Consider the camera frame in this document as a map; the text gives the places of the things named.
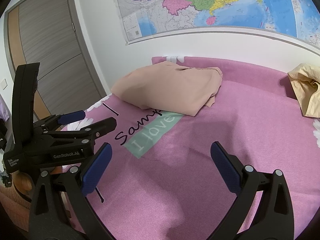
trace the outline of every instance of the black line print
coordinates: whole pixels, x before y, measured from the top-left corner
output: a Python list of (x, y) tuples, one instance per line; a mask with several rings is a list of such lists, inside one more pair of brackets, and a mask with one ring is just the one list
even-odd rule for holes
[(98, 193), (98, 195), (99, 195), (99, 197), (101, 199), (101, 203), (103, 203), (104, 202), (104, 198), (101, 196), (101, 194), (100, 194), (100, 192), (99, 192), (97, 187), (96, 187), (96, 192)]
[(108, 108), (109, 110), (111, 110), (112, 112), (114, 112), (117, 116), (119, 116), (119, 114), (116, 112), (116, 111), (114, 111), (114, 110), (112, 110), (109, 106), (107, 106), (105, 103), (102, 103), (106, 108)]

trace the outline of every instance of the door frame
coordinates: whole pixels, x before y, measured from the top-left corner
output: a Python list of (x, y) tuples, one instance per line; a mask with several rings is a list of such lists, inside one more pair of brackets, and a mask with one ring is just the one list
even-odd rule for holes
[[(11, 6), (5, 13), (4, 13), (4, 48), (5, 48), (5, 54), (7, 57), (7, 62), (8, 62), (8, 66), (9, 66), (9, 70), (11, 73), (11, 77), (12, 80), (14, 80), (15, 77), (15, 68), (12, 62), (12, 58), (11, 58), (11, 52), (10, 52), (10, 48), (9, 48), (9, 33), (8, 33), (8, 14), (15, 9), (18, 5), (20, 5), (22, 2), (24, 2), (25, 0), (19, 0), (17, 3), (15, 3), (13, 6)], [(100, 81), (100, 78), (98, 76), (98, 73), (93, 65), (93, 62), (91, 60), (91, 56), (89, 54), (87, 45), (84, 41), (84, 37), (82, 34), (82, 30), (81, 30), (81, 26), (80, 26), (80, 22), (78, 19), (78, 14), (76, 11), (76, 5), (75, 5), (75, 1), (74, 0), (67, 0), (68, 1), (68, 6), (69, 6), (69, 12), (70, 12), (70, 16), (71, 16), (71, 21), (74, 25), (74, 29), (75, 29), (75, 34), (76, 34), (76, 38), (80, 47), (80, 51), (81, 54), (83, 55), (84, 61), (86, 63), (86, 66), (88, 68), (88, 71), (90, 73), (90, 76), (92, 77), (93, 83), (99, 93), (99, 95), (101, 96), (101, 98), (105, 97), (107, 95), (106, 91), (103, 88), (103, 85)]]

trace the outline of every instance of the light switch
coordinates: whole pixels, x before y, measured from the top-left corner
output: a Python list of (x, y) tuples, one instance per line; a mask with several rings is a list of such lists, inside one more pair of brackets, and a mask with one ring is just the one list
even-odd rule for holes
[(8, 86), (7, 81), (5, 79), (1, 81), (0, 85), (1, 85), (2, 89), (5, 89)]

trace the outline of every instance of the bed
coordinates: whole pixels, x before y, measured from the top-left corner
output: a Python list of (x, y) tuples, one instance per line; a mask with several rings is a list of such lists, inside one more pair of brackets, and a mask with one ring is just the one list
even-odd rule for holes
[[(96, 140), (111, 144), (113, 157), (87, 196), (118, 240), (207, 239), (236, 195), (230, 193), (210, 157), (212, 142), (257, 171), (283, 171), (294, 211), (295, 238), (320, 206), (320, 148), (314, 118), (303, 117), (286, 73), (214, 58), (154, 57), (188, 67), (219, 67), (223, 82), (211, 107), (195, 117), (141, 110), (108, 95), (86, 118), (63, 130), (79, 130), (108, 117), (116, 129)], [(260, 200), (258, 192), (240, 231)], [(71, 210), (75, 228), (82, 231)]]

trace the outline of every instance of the map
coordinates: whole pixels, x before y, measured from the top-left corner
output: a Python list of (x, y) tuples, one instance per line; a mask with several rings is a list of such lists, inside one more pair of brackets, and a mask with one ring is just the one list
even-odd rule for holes
[(180, 29), (239, 26), (287, 34), (320, 47), (320, 13), (312, 0), (116, 1), (128, 42)]

